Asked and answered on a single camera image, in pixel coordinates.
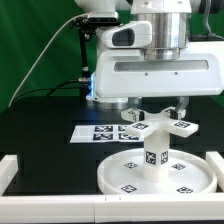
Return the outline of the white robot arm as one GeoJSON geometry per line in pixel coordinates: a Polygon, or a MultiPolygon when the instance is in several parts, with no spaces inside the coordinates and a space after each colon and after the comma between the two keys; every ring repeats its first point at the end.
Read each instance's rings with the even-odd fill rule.
{"type": "Polygon", "coordinates": [[[145,97],[177,97],[180,113],[191,96],[224,91],[224,41],[189,40],[200,0],[74,1],[98,38],[90,105],[136,108],[145,97]]]}

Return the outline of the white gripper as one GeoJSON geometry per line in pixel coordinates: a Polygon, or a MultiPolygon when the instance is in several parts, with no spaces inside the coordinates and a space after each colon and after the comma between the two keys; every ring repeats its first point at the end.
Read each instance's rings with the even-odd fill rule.
{"type": "MultiPolygon", "coordinates": [[[[178,97],[170,118],[181,120],[187,96],[224,91],[224,41],[193,42],[176,60],[146,60],[139,49],[108,50],[98,59],[95,92],[102,98],[178,97]]],[[[144,119],[140,98],[129,98],[135,122],[144,119]]]]}

